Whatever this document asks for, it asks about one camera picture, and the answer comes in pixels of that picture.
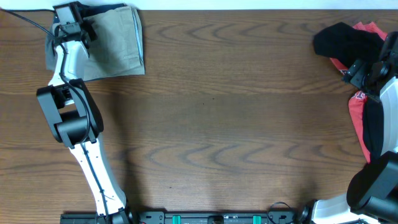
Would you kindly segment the khaki green shorts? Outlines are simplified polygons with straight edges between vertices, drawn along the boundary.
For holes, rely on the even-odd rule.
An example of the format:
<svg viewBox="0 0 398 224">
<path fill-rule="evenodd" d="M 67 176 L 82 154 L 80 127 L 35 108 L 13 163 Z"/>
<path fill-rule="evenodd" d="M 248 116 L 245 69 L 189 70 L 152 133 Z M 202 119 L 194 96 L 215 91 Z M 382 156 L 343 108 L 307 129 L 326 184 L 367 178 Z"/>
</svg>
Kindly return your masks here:
<svg viewBox="0 0 398 224">
<path fill-rule="evenodd" d="M 98 38 L 88 50 L 85 81 L 145 74 L 142 26 L 136 9 L 118 7 L 87 19 Z"/>
</svg>

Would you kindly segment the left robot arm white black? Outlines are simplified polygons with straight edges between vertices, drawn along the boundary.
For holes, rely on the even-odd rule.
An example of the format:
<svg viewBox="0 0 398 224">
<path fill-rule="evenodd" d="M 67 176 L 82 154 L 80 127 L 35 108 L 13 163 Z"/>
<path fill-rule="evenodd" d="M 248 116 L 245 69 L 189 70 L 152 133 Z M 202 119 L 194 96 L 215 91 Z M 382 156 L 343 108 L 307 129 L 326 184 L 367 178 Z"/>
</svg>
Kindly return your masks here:
<svg viewBox="0 0 398 224">
<path fill-rule="evenodd" d="M 88 47 L 96 35 L 83 22 L 58 23 L 54 28 L 57 62 L 48 86 L 37 99 L 54 138 L 69 148 L 93 193 L 94 215 L 61 216 L 61 223 L 132 223 L 133 216 L 106 158 L 101 113 L 84 81 Z"/>
</svg>

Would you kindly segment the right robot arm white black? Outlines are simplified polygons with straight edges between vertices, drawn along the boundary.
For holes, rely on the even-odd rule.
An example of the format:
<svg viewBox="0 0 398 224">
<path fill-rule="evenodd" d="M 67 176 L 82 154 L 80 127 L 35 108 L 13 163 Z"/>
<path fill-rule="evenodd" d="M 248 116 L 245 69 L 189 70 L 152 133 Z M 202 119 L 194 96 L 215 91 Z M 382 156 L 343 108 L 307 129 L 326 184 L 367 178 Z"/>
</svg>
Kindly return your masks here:
<svg viewBox="0 0 398 224">
<path fill-rule="evenodd" d="M 365 107 L 364 143 L 370 162 L 347 192 L 317 200 L 302 212 L 307 223 L 397 223 L 397 33 L 387 35 L 377 60 L 356 60 L 343 81 L 361 90 L 377 111 Z"/>
</svg>

